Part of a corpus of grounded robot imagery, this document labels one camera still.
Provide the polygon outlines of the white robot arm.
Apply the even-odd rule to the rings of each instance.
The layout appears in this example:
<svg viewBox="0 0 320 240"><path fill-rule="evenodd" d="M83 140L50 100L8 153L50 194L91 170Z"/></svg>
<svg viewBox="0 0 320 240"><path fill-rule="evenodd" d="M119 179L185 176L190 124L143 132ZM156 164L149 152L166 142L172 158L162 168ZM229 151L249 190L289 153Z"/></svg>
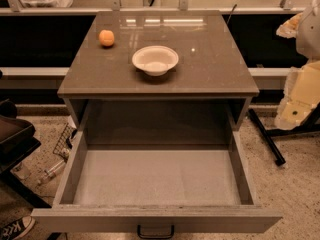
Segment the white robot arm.
<svg viewBox="0 0 320 240"><path fill-rule="evenodd" d="M289 72L274 121L277 128L292 130L320 103L320 0L312 0L302 13L280 25L276 34L295 38L297 52L307 58L305 65Z"/></svg>

